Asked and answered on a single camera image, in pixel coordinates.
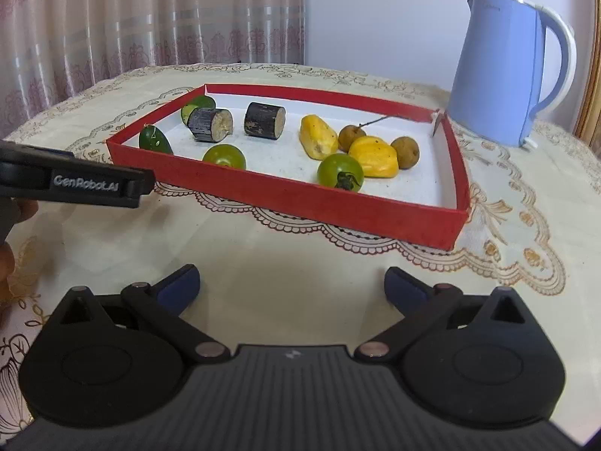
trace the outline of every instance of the tablecloth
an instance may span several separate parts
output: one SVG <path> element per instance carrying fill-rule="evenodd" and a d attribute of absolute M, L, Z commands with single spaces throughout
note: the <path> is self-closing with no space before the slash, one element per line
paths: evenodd
<path fill-rule="evenodd" d="M 448 93 L 348 71 L 301 65 L 148 67 L 98 83 L 8 139 L 109 162 L 110 135 L 204 83 L 254 83 L 347 92 L 437 109 Z M 200 297 L 183 317 L 234 349 L 238 343 L 356 345 L 401 315 L 384 272 L 400 266 L 467 294 L 515 287 L 564 361 L 553 420 L 584 441 L 601 426 L 601 165 L 584 144 L 537 121 L 537 150 L 510 149 L 454 124 L 470 178 L 471 212 L 450 252 L 291 218 L 157 184 L 136 210 L 43 204 L 13 229 L 17 268 L 1 313 L 0 434 L 30 417 L 17 384 L 23 355 L 71 286 L 117 293 L 184 263 Z"/>

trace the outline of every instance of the gold frame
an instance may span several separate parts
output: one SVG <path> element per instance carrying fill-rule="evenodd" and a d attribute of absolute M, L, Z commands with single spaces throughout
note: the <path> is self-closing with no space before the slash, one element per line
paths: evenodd
<path fill-rule="evenodd" d="M 595 32 L 587 86 L 584 90 L 574 135 L 587 145 L 601 133 L 601 0 L 595 0 Z"/>

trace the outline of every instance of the green lime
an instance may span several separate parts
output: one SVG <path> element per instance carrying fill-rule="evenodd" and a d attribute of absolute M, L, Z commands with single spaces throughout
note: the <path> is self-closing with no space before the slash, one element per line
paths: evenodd
<path fill-rule="evenodd" d="M 143 129 L 140 131 L 139 138 L 137 139 L 137 145 L 140 147 L 140 149 L 156 151 L 158 153 L 173 154 L 165 134 L 163 134 L 163 132 L 153 125 L 147 124 L 143 126 Z"/>
<path fill-rule="evenodd" d="M 191 99 L 189 104 L 194 104 L 200 108 L 216 108 L 214 99 L 206 95 L 199 95 L 196 98 Z"/>
<path fill-rule="evenodd" d="M 317 169 L 317 181 L 322 186 L 358 192 L 363 185 L 363 168 L 347 154 L 330 154 Z"/>
<path fill-rule="evenodd" d="M 246 158 L 242 151 L 231 144 L 217 144 L 211 147 L 202 158 L 203 161 L 221 166 L 246 169 Z"/>
<path fill-rule="evenodd" d="M 180 116 L 181 121 L 184 122 L 184 125 L 187 126 L 187 120 L 190 118 L 190 114 L 199 108 L 198 105 L 194 105 L 193 103 L 188 103 L 181 108 Z"/>

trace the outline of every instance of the small brown fruit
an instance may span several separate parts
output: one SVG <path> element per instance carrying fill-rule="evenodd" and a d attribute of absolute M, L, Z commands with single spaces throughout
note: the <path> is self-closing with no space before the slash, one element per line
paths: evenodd
<path fill-rule="evenodd" d="M 413 168 L 420 160 L 420 147 L 411 137 L 399 137 L 391 144 L 397 152 L 397 160 L 401 170 Z"/>
<path fill-rule="evenodd" d="M 357 126 L 346 126 L 340 131 L 340 134 L 338 134 L 338 146 L 347 153 L 351 144 L 359 137 L 364 136 L 365 132 L 363 132 L 362 128 Z"/>

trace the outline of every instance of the fruit stem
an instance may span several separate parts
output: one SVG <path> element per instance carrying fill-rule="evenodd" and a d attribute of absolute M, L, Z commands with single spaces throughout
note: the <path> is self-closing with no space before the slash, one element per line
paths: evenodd
<path fill-rule="evenodd" d="M 396 115 L 385 115 L 383 117 L 380 117 L 380 118 L 377 118 L 375 120 L 372 120 L 371 122 L 367 122 L 367 123 L 364 123 L 364 124 L 359 124 L 359 128 L 361 129 L 362 127 L 370 126 L 372 124 L 375 124 L 376 122 L 379 122 L 380 120 L 384 120 L 385 118 L 392 118 L 392 117 L 396 117 Z"/>

